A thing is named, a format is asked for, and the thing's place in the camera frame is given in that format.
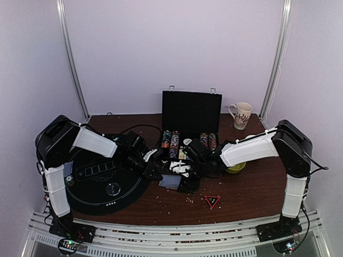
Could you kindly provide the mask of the grey card deck box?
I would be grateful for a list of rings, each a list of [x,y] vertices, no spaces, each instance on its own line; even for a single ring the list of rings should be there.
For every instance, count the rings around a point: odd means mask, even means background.
[[[162,180],[159,181],[159,186],[171,190],[177,190],[181,181],[181,176],[178,175],[162,175]]]

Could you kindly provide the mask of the clear black round button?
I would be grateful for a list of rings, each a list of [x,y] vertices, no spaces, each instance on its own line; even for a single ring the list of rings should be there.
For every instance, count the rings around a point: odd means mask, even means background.
[[[121,187],[118,183],[109,183],[106,186],[106,193],[109,196],[117,196],[121,192]]]

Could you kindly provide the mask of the black poker chip case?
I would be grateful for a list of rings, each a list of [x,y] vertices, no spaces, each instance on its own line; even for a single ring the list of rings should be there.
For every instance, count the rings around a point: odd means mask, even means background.
[[[221,107],[221,94],[164,90],[161,128],[164,132],[178,132],[178,149],[164,148],[160,159],[177,161],[180,147],[185,147],[183,141],[200,139],[202,133],[215,138],[215,145],[219,145]]]

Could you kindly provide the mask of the blue checkered playing card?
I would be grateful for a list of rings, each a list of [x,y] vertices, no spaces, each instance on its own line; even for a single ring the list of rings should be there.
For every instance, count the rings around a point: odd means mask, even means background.
[[[72,174],[72,166],[73,166],[73,161],[67,162],[64,164],[64,177],[67,177]]]

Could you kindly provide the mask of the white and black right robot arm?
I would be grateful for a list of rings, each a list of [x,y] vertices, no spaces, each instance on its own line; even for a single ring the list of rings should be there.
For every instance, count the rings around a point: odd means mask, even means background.
[[[283,119],[277,126],[260,134],[236,141],[225,141],[215,148],[193,139],[183,148],[187,161],[173,160],[169,170],[182,176],[181,188],[195,188],[200,179],[213,171],[233,168],[238,164],[276,159],[285,176],[285,192],[281,213],[276,222],[258,225],[259,241],[290,237],[303,231],[299,214],[305,212],[310,178],[318,171],[328,170],[312,157],[311,140],[290,121]]]

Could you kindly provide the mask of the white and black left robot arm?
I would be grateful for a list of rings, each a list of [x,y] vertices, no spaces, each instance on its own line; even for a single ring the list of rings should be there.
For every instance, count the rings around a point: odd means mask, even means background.
[[[53,221],[50,233],[92,242],[95,229],[73,220],[73,212],[107,215],[134,203],[151,181],[160,181],[155,166],[162,153],[148,149],[132,128],[115,135],[96,131],[64,115],[35,140],[37,169]]]

